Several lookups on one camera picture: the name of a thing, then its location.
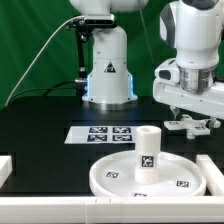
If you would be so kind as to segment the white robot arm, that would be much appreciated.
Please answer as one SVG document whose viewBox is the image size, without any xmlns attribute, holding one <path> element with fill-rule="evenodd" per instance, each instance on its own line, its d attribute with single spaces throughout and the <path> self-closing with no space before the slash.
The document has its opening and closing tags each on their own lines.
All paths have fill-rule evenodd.
<svg viewBox="0 0 224 224">
<path fill-rule="evenodd" d="M 83 100 L 95 105 L 134 100 L 127 71 L 127 36 L 116 12 L 137 11 L 148 0 L 69 0 L 80 25 L 93 30 L 93 70 Z M 216 79 L 224 32 L 224 0 L 176 0 L 160 13 L 160 37 L 176 56 L 155 70 L 153 97 L 174 113 L 185 109 L 224 120 L 224 84 Z"/>
</svg>

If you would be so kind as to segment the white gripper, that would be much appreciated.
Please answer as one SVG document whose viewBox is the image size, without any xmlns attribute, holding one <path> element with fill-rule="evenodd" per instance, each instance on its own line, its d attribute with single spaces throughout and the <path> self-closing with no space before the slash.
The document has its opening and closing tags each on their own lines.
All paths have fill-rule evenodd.
<svg viewBox="0 0 224 224">
<path fill-rule="evenodd" d="M 209 120 L 210 128 L 219 128 L 224 120 L 224 83 L 216 82 L 202 94 L 193 94 L 179 85 L 156 78 L 153 83 L 153 97 L 157 102 L 170 105 L 174 119 L 180 118 L 180 109 L 214 117 Z"/>
</svg>

